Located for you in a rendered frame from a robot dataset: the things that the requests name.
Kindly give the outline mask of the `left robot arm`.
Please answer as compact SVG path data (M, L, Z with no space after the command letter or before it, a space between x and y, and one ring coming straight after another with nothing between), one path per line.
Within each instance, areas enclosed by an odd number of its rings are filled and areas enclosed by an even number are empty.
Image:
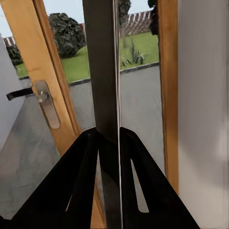
M0 216L0 229L4 229L8 225L9 222L10 220L3 219L3 217Z

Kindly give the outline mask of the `poster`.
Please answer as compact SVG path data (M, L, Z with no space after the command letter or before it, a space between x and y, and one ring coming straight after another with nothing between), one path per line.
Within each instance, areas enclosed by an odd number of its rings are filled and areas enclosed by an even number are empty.
M122 229L118 0L82 0L107 229Z

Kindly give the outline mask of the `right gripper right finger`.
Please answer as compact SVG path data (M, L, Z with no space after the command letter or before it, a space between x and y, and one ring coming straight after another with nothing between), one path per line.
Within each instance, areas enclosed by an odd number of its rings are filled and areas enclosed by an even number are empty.
M131 159L149 213L138 210ZM138 135L120 127L122 229L200 229Z

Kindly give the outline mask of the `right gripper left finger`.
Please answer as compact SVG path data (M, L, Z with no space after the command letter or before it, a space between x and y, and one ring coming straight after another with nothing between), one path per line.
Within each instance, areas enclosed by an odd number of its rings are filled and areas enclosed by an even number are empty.
M90 229L97 156L94 127L79 134L4 229Z

